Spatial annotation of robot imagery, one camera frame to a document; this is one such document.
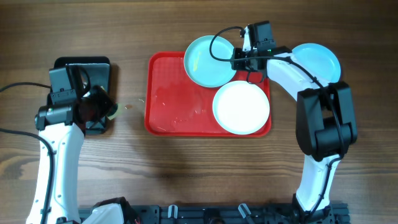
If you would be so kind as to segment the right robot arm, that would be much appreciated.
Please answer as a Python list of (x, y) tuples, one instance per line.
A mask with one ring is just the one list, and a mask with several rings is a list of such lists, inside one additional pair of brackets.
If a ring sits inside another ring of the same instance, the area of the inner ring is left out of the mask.
[(336, 55), (307, 43), (293, 49), (235, 48), (231, 60), (233, 69), (261, 72), (296, 101), (295, 134), (305, 159), (290, 220), (324, 221), (332, 213), (329, 193), (336, 168), (358, 137), (351, 89), (340, 81)]

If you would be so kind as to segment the white plate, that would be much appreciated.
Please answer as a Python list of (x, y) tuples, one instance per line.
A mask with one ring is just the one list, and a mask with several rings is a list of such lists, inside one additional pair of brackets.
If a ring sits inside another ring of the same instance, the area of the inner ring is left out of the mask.
[(264, 91), (255, 84), (233, 81), (222, 86), (212, 102), (213, 116), (227, 132), (253, 134), (269, 120), (271, 107)]

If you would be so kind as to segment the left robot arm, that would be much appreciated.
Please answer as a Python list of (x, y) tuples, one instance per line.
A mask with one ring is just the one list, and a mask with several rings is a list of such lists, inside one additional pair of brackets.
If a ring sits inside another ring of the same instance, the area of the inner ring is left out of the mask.
[(88, 92), (60, 90), (39, 109), (40, 160), (34, 202), (27, 223), (81, 223), (77, 203), (78, 161), (86, 124), (118, 108), (108, 92), (95, 85)]

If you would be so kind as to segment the teal plate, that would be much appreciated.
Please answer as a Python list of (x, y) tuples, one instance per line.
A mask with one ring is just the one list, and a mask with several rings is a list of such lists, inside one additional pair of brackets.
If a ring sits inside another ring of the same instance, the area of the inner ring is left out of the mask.
[(207, 88), (223, 86), (233, 79), (236, 71), (229, 62), (215, 60), (210, 54), (213, 35), (194, 40), (186, 49), (183, 65), (188, 77), (197, 85)]
[(328, 48), (315, 43), (301, 44), (293, 48), (295, 58), (311, 72), (336, 83), (341, 77), (341, 65), (336, 55)]

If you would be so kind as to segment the yellow green sponge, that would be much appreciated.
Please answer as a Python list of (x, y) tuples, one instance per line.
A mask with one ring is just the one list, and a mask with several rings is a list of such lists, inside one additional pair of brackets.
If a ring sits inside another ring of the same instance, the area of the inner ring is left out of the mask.
[(111, 109), (110, 109), (109, 112), (107, 113), (106, 117), (107, 117), (109, 120), (114, 119), (114, 118), (118, 115), (118, 109), (119, 109), (119, 104), (116, 103), (115, 105), (113, 105), (113, 106), (111, 107)]

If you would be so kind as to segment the teal plate top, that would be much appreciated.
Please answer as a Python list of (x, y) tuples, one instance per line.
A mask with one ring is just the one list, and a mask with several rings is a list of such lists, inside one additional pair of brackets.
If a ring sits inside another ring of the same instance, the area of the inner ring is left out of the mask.
[(236, 71), (229, 62), (215, 60), (210, 54), (213, 35), (194, 40), (186, 49), (183, 65), (188, 77), (197, 85), (207, 88), (223, 86), (233, 79)]

